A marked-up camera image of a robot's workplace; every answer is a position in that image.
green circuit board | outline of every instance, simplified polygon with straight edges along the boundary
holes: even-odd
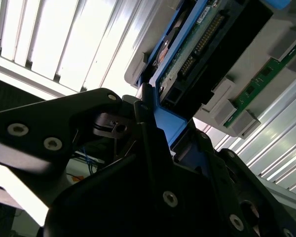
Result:
[[[217,4],[215,6],[212,6],[212,3],[210,2],[210,4],[204,8],[204,11],[200,14],[197,22],[194,24],[177,54],[172,59],[166,72],[160,79],[159,87],[166,87],[168,80],[175,79],[184,64],[189,61],[188,56],[193,52],[198,44],[199,39],[204,35],[206,29],[214,20],[220,9],[219,5],[221,1],[216,2]]]
[[[247,108],[247,106],[259,95],[259,93],[282,71],[282,69],[296,55],[295,47],[280,62],[274,58],[270,58],[265,66],[250,81],[246,88],[232,102],[236,112],[225,122],[224,126],[229,127],[235,119]]]

blue cable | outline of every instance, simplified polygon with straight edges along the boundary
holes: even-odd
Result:
[[[93,164],[94,161],[92,159],[90,159],[85,151],[85,147],[82,147],[83,153],[85,155],[85,161],[87,162],[88,165],[88,169],[89,169],[89,173],[90,175],[93,174]]]

circuit board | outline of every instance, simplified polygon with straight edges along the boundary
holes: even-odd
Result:
[[[246,88],[232,101],[237,111],[227,120],[224,124],[225,127],[229,127],[235,121],[254,98],[282,71],[295,55],[296,45],[281,62],[274,58],[270,58],[267,61],[265,66],[250,81]]]
[[[220,9],[219,5],[221,1],[213,1],[214,4],[212,1],[210,2],[204,8],[189,35],[184,40],[171,64],[160,79],[159,88],[165,88],[169,80],[175,80],[179,71],[182,71],[182,73],[187,72],[189,67],[195,61],[195,59],[190,57],[191,53],[195,50],[201,51],[202,49],[200,39],[204,37],[205,39],[209,39],[211,31],[208,31],[208,28],[216,19],[215,16]]]

screw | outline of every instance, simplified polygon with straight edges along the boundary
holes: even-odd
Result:
[[[244,230],[244,225],[242,223],[242,221],[240,220],[240,218],[238,216],[236,216],[235,214],[231,214],[229,216],[229,219],[232,223],[232,225],[238,230],[238,231],[243,231]]]
[[[178,199],[173,192],[165,191],[162,196],[164,202],[168,204],[170,207],[176,207],[178,205]]]
[[[108,95],[108,97],[109,97],[111,100],[116,100],[116,97],[113,96],[113,95]]]
[[[44,146],[50,151],[57,151],[62,148],[63,143],[56,137],[48,137],[44,140]]]
[[[288,229],[283,229],[283,232],[286,237],[294,237],[294,235]]]
[[[231,158],[234,158],[235,157],[235,154],[233,152],[228,152],[228,155],[231,157]]]
[[[201,133],[201,135],[202,135],[202,137],[205,138],[205,139],[208,138],[208,136],[207,136],[205,133]]]
[[[13,123],[8,126],[8,133],[12,136],[22,137],[29,132],[29,128],[21,123]]]
[[[144,108],[145,110],[148,110],[148,107],[144,104],[142,104],[141,107]]]

label sticker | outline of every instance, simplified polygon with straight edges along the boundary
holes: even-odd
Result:
[[[206,16],[207,13],[209,12],[209,9],[211,9],[210,6],[207,6],[207,7],[204,9],[203,13],[200,15],[200,17],[198,18],[198,20],[197,20],[197,22],[196,22],[197,24],[201,24],[201,22],[204,20],[205,16]]]

